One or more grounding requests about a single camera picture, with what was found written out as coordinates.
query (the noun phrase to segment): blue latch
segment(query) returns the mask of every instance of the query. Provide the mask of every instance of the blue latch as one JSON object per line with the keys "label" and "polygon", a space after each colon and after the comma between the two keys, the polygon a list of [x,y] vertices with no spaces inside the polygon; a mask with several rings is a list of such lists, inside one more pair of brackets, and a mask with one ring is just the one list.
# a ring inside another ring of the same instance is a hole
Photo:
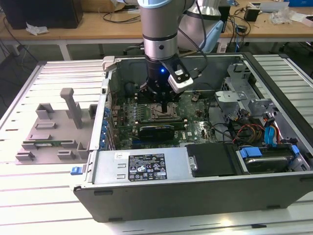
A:
{"label": "blue latch", "polygon": [[269,144],[273,147],[276,147],[277,144],[274,143],[273,139],[275,137],[275,129],[271,126],[268,126],[265,128],[265,133],[264,133],[264,142],[265,144]]}
{"label": "blue latch", "polygon": [[291,149],[293,150],[293,152],[294,152],[294,154],[295,154],[296,156],[299,155],[300,150],[298,149],[297,145],[291,146]]}
{"label": "blue latch", "polygon": [[82,175],[83,174],[83,168],[75,166],[72,168],[72,171],[70,172],[71,175]]}
{"label": "blue latch", "polygon": [[255,158],[255,157],[261,157],[262,153],[258,147],[246,147],[242,148],[242,150],[239,151],[242,158]]}

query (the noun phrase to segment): barcode sticker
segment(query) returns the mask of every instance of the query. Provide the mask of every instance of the barcode sticker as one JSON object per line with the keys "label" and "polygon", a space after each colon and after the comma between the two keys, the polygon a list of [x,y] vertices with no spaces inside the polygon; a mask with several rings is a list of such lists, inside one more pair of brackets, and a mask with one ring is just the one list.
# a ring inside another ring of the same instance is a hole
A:
{"label": "barcode sticker", "polygon": [[128,159],[129,154],[129,152],[117,152],[114,155],[114,160]]}

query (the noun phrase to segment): white plastic bag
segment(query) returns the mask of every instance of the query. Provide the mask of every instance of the white plastic bag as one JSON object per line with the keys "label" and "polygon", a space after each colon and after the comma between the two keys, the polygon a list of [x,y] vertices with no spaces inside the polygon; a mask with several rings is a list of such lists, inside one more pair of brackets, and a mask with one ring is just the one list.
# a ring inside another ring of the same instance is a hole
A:
{"label": "white plastic bag", "polygon": [[269,20],[273,24],[284,24],[284,23],[291,23],[290,18],[295,14],[295,11],[291,11],[289,7],[285,7],[280,9],[278,12],[273,12],[269,16]]}
{"label": "white plastic bag", "polygon": [[38,34],[48,33],[47,27],[36,27],[26,23],[27,28],[26,31],[37,36]]}

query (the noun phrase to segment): black box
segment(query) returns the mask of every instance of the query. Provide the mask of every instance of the black box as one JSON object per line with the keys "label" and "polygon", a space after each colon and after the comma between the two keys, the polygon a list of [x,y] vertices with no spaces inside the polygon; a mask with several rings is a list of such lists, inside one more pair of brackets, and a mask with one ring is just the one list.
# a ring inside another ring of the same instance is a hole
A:
{"label": "black box", "polygon": [[33,26],[77,28],[83,18],[81,0],[0,0],[13,29]]}
{"label": "black box", "polygon": [[256,19],[258,18],[259,13],[260,13],[260,9],[247,7],[244,19],[246,21],[255,22]]}
{"label": "black box", "polygon": [[222,33],[224,33],[225,28],[226,28],[226,24],[227,24],[227,18],[229,16],[229,11],[230,11],[230,5],[227,2],[227,0],[221,0],[220,1],[219,11],[221,13],[221,21],[223,21],[223,23],[224,23],[223,29],[222,29]]}

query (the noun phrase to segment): power supply label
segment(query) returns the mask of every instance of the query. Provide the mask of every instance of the power supply label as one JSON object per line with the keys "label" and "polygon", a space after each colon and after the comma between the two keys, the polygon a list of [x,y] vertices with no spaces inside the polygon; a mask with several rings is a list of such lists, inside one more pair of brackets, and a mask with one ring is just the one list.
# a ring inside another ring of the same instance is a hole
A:
{"label": "power supply label", "polygon": [[128,158],[128,180],[166,180],[164,154],[130,155]]}

